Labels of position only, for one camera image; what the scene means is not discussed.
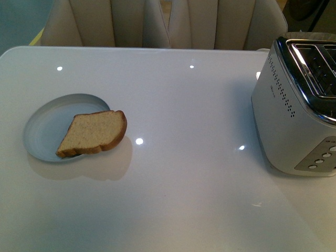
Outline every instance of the metal toaster top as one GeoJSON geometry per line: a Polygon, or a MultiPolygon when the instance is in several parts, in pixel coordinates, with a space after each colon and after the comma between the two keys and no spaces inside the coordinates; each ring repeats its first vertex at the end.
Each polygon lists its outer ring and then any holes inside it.
{"type": "Polygon", "coordinates": [[[336,41],[286,39],[275,50],[307,107],[318,118],[336,124],[336,41]]]}

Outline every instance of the cushioned chair back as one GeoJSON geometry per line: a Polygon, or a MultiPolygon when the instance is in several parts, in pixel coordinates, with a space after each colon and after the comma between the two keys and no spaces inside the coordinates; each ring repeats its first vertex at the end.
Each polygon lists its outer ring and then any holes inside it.
{"type": "Polygon", "coordinates": [[[55,0],[40,44],[170,47],[159,0],[55,0]]]}
{"type": "Polygon", "coordinates": [[[286,20],[275,0],[173,0],[172,48],[270,48],[286,20]]]}

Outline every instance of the toaster control panel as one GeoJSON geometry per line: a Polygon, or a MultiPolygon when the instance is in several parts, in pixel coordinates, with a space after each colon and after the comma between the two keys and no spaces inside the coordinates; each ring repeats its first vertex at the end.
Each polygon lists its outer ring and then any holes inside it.
{"type": "Polygon", "coordinates": [[[336,136],[325,138],[296,167],[309,172],[336,172],[336,136]]]}

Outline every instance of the slice of bread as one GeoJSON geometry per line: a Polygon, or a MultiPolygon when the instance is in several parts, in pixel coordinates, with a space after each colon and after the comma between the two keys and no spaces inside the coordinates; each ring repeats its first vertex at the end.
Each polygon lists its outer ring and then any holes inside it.
{"type": "Polygon", "coordinates": [[[126,128],[127,120],[120,110],[77,114],[56,155],[65,158],[111,150],[123,139],[126,128]]]}

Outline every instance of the bread crust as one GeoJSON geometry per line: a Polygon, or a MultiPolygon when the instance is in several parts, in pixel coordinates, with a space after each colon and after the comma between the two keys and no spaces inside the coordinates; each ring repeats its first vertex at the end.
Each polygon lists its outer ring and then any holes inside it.
{"type": "MultiPolygon", "coordinates": [[[[67,149],[67,150],[63,150],[63,151],[57,150],[56,155],[59,156],[60,158],[66,158],[66,157],[70,157],[70,156],[74,156],[74,155],[80,155],[80,154],[96,154],[96,153],[99,153],[101,151],[109,151],[109,150],[113,149],[114,147],[116,147],[121,142],[123,137],[125,136],[126,129],[127,129],[127,119],[126,119],[126,116],[125,116],[124,112],[121,111],[121,110],[118,110],[118,111],[110,110],[110,111],[112,111],[114,113],[120,113],[122,121],[123,121],[121,130],[119,131],[118,135],[111,142],[109,142],[107,144],[95,146],[93,148],[73,148],[73,149],[67,149]]],[[[92,113],[92,114],[100,114],[100,113],[104,113],[104,112],[106,112],[106,111],[100,111],[100,112],[96,112],[96,113],[92,113]]],[[[75,115],[73,118],[75,118],[79,115],[89,115],[89,114],[78,114],[78,115],[75,115]]],[[[68,132],[71,130],[72,125],[73,125],[73,121],[68,128],[68,132]]]]}

